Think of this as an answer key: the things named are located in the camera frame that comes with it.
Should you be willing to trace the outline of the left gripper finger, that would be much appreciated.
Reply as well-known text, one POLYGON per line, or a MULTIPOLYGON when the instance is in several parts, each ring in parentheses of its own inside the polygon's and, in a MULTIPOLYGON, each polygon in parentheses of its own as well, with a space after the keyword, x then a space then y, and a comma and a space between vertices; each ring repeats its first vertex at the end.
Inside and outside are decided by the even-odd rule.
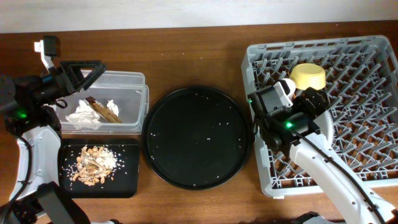
POLYGON ((106 71, 107 66, 104 64, 89 64, 79 65, 74 69, 75 75, 78 79, 78 83, 75 85, 76 91, 81 89, 87 90, 99 77, 106 71), (82 70, 91 69, 89 74, 84 76, 82 70))
POLYGON ((94 74, 104 73, 104 63, 100 60, 64 60, 60 65, 65 71, 77 73, 81 69, 91 69, 94 74))

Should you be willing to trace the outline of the yellow bowl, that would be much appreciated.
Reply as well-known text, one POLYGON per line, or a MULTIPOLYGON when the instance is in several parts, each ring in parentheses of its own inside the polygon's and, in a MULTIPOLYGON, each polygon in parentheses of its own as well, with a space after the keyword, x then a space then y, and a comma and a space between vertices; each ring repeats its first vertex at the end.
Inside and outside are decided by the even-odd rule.
POLYGON ((313 88, 321 90, 326 86, 326 71, 318 65, 312 63, 302 63, 296 65, 289 77, 299 90, 313 88))

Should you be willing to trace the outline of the pink plastic cup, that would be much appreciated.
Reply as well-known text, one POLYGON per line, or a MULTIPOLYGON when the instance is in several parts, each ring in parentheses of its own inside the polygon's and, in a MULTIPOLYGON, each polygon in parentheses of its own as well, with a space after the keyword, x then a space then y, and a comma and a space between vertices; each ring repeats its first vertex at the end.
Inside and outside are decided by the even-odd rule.
POLYGON ((283 78, 280 79, 279 82, 282 85, 282 88, 288 97, 291 97, 295 93, 296 84, 293 80, 289 78, 283 78))

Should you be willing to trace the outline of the white tissue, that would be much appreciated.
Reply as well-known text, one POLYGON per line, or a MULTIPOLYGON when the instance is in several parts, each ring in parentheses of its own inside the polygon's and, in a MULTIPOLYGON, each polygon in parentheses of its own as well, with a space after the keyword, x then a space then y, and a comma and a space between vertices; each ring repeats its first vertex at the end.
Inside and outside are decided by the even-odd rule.
POLYGON ((85 100, 79 100, 75 112, 67 115, 65 119, 70 123, 101 123, 100 119, 108 121, 103 115, 95 111, 85 100))

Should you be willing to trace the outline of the gold coffee sachet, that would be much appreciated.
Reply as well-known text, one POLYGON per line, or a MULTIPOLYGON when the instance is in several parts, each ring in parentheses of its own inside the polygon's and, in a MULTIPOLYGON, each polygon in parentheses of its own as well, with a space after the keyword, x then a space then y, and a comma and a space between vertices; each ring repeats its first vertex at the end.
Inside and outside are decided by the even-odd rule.
POLYGON ((110 123, 122 123, 120 118, 115 113, 113 113, 109 108, 105 107, 102 103, 100 103, 92 96, 85 98, 85 101, 94 111, 96 111, 110 123))

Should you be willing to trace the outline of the food scraps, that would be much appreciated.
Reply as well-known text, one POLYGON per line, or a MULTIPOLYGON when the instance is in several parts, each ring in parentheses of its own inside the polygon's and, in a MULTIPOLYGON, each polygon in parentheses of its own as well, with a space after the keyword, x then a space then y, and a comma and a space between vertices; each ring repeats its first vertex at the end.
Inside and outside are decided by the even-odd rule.
POLYGON ((107 179, 114 180, 117 170, 125 168, 121 154, 107 145, 84 145, 80 152, 73 152, 71 156, 72 165, 67 165, 64 171, 72 183, 79 181, 87 186, 104 184, 107 179))

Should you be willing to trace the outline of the grey round plate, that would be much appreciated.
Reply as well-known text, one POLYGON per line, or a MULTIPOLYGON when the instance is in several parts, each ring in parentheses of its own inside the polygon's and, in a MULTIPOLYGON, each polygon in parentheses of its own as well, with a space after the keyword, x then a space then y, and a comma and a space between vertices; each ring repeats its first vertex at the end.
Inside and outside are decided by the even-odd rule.
POLYGON ((322 134, 325 135, 327 143, 330 147, 333 144, 334 130, 333 118, 329 111, 325 111, 314 120, 315 124, 320 128, 322 134))

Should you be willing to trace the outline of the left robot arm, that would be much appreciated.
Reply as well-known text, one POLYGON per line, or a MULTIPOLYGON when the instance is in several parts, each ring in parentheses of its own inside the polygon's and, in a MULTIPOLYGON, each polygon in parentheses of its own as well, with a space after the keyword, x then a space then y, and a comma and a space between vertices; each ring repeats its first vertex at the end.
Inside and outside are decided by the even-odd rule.
POLYGON ((17 139, 19 170, 14 192, 1 207, 1 223, 35 223, 44 213, 53 223, 89 223, 84 211, 60 188, 61 124, 53 109, 64 97, 87 90, 105 71, 99 60, 66 61, 46 76, 1 76, 1 114, 17 139))

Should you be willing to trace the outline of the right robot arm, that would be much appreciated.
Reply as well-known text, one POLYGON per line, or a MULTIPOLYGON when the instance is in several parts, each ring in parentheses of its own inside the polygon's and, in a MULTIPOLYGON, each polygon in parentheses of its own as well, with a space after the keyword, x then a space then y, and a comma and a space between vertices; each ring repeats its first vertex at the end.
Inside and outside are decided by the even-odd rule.
POLYGON ((267 147, 301 167, 346 223, 396 223, 397 210, 371 190, 331 148, 315 119, 328 110, 324 91, 307 88, 290 100, 268 86, 249 95, 256 130, 267 147))

